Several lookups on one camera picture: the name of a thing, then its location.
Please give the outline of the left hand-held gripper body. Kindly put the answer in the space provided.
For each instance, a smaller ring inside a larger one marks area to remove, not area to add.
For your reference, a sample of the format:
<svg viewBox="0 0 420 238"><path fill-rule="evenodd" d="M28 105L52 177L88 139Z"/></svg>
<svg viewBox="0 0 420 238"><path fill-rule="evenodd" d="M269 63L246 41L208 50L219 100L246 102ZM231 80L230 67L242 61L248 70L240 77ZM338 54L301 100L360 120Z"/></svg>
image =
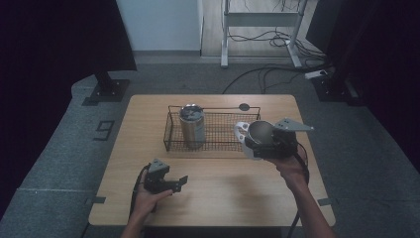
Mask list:
<svg viewBox="0 0 420 238"><path fill-rule="evenodd" d="M166 190L181 191L181 180L166 181L164 176L169 172L170 166L159 159L153 159L148 167L144 181L145 190L158 194Z"/></svg>

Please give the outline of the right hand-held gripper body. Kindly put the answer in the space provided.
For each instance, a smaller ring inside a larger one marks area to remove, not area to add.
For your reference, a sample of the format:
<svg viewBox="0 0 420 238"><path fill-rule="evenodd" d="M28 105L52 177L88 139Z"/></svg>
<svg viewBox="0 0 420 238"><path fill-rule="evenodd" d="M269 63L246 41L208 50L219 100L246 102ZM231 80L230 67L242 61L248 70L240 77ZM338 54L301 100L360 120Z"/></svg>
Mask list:
<svg viewBox="0 0 420 238"><path fill-rule="evenodd" d="M312 126L302 124L290 118L284 118L274 124L271 130L272 142L262 147L264 159L283 159L297 152L297 132L313 131Z"/></svg>

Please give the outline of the metal mug with white handle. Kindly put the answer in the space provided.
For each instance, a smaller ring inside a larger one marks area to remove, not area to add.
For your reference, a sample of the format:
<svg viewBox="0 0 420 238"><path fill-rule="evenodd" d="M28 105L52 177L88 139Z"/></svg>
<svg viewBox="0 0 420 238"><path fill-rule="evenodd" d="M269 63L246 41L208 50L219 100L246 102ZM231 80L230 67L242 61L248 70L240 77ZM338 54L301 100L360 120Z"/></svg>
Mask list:
<svg viewBox="0 0 420 238"><path fill-rule="evenodd" d="M234 126L234 134L241 143L242 151L244 151L245 138L249 138L258 144L273 143L272 132L273 125L267 121L257 120L252 123L238 122Z"/></svg>

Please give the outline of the dark wire mesh basket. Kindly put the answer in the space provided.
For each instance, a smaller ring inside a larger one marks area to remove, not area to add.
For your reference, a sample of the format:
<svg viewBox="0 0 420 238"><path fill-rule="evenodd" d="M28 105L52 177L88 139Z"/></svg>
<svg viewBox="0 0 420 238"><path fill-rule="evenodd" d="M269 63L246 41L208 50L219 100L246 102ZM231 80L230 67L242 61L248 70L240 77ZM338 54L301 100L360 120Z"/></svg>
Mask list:
<svg viewBox="0 0 420 238"><path fill-rule="evenodd" d="M179 122L179 110L182 106L168 106L163 142L168 151L241 151L241 143L234 134L234 126L238 122L251 123L261 119L261 109L250 106L250 110L242 111L236 107L207 107L204 110L205 143L198 149L186 147Z"/></svg>

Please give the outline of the steel tumbler with lid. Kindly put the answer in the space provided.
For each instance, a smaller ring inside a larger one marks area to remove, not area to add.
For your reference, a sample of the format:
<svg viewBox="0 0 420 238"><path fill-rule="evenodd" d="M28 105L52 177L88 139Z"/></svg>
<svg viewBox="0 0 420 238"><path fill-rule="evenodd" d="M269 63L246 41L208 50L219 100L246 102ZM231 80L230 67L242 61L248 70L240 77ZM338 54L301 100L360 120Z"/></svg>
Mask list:
<svg viewBox="0 0 420 238"><path fill-rule="evenodd" d="M183 141L187 148L198 149L205 143L204 110L196 104L186 104L179 110Z"/></svg>

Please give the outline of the person's left hand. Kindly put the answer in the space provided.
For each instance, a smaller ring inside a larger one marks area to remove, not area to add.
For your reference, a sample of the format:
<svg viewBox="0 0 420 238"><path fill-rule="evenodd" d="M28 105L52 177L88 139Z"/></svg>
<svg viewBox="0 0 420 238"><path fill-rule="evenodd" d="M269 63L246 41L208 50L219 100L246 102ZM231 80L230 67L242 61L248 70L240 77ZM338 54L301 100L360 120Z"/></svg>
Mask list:
<svg viewBox="0 0 420 238"><path fill-rule="evenodd" d="M154 210L158 202L170 195L173 195L173 191L171 189L157 194L150 193L144 188L144 184L140 182L138 185L138 192L136 195L132 217L146 219Z"/></svg>

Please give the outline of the person's right hand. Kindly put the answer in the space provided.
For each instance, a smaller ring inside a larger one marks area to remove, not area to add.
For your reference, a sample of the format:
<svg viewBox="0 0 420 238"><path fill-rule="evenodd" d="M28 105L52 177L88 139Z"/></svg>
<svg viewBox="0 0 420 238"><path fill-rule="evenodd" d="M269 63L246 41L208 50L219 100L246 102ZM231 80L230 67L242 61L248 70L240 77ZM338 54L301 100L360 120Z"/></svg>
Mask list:
<svg viewBox="0 0 420 238"><path fill-rule="evenodd" d="M287 187L292 191L307 184L305 178L306 154L302 149L299 149L297 155L298 157L291 156L285 159L266 159L267 162L275 165Z"/></svg>

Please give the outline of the black stand base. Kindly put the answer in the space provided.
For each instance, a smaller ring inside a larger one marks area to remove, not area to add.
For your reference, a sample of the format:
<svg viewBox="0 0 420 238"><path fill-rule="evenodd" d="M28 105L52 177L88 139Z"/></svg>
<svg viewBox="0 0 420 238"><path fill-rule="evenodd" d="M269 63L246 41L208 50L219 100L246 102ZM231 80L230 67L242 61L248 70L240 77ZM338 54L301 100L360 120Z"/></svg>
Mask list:
<svg viewBox="0 0 420 238"><path fill-rule="evenodd" d="M100 102L121 102L130 84L129 79L112 79L107 71L94 74L97 84L84 99L83 106L96 106Z"/></svg>
<svg viewBox="0 0 420 238"><path fill-rule="evenodd" d="M327 76L311 80L321 102L346 102L350 106L364 106L363 97L349 80L337 81Z"/></svg>

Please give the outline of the white power strip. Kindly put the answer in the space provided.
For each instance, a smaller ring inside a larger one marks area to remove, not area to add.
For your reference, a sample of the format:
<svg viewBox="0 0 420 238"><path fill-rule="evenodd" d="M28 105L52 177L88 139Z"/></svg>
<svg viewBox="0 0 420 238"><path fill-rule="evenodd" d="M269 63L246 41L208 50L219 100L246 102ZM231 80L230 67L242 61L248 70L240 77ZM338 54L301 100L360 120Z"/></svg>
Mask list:
<svg viewBox="0 0 420 238"><path fill-rule="evenodd" d="M317 78L317 77L326 76L326 75L328 75L328 72L322 69L322 70L307 72L304 74L304 77L306 79L312 79L312 78Z"/></svg>

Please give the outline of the black curtain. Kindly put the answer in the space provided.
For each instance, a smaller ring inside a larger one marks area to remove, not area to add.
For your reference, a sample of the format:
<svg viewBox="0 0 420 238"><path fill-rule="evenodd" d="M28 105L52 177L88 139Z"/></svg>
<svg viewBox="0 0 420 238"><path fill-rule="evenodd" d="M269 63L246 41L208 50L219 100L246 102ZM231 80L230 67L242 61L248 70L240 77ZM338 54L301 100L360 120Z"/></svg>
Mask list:
<svg viewBox="0 0 420 238"><path fill-rule="evenodd" d="M0 218L72 86L135 67L117 0L0 0Z"/></svg>
<svg viewBox="0 0 420 238"><path fill-rule="evenodd" d="M420 173L420 0L317 0L306 39Z"/></svg>

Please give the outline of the white metal desk frame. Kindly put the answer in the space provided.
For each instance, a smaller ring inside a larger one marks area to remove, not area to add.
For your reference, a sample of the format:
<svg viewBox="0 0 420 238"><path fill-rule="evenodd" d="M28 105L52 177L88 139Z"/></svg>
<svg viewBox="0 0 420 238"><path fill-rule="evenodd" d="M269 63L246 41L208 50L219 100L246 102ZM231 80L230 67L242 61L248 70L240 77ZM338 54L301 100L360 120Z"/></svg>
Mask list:
<svg viewBox="0 0 420 238"><path fill-rule="evenodd" d="M291 36L285 41L287 51L295 68L302 68L298 56L297 36L304 17L308 0L299 0L295 12L246 13L231 12L230 0L222 0L221 67L227 68L228 63L228 32L231 27L292 27Z"/></svg>

